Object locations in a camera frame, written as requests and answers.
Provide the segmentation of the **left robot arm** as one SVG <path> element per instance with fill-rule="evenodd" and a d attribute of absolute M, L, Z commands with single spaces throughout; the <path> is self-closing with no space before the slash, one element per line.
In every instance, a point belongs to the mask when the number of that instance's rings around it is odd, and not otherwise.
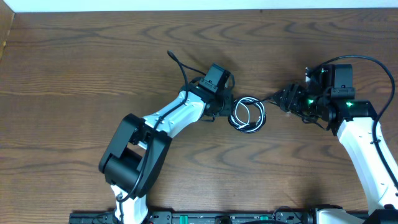
<path fill-rule="evenodd" d="M 149 214 L 146 195 L 172 139 L 203 116 L 229 116 L 233 88 L 233 74 L 213 64 L 204 77 L 186 82 L 177 98 L 158 112 L 122 119 L 98 166 L 116 197 L 115 223 L 144 222 Z"/>

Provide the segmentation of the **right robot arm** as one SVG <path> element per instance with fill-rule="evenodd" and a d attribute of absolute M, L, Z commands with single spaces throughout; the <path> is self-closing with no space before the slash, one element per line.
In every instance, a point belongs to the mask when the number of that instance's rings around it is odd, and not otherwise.
<path fill-rule="evenodd" d="M 378 114 L 357 100 L 350 64 L 326 64 L 305 73 L 306 85 L 289 84 L 272 100 L 305 123 L 327 122 L 354 165 L 368 203 L 363 220 L 335 205 L 312 209 L 304 223 L 397 223 L 397 164 L 383 138 Z"/>

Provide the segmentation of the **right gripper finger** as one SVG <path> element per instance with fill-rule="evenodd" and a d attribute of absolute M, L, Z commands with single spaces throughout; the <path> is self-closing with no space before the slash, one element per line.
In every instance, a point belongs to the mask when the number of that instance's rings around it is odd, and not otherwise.
<path fill-rule="evenodd" d="M 275 92 L 272 96 L 273 99 L 284 99 L 287 98 L 290 94 L 290 90 L 288 88 L 284 88 Z"/>
<path fill-rule="evenodd" d="M 288 111 L 289 106 L 288 106 L 288 101 L 287 98 L 282 96 L 282 95 L 273 95 L 272 100 L 274 103 L 282 110 L 282 111 Z"/>

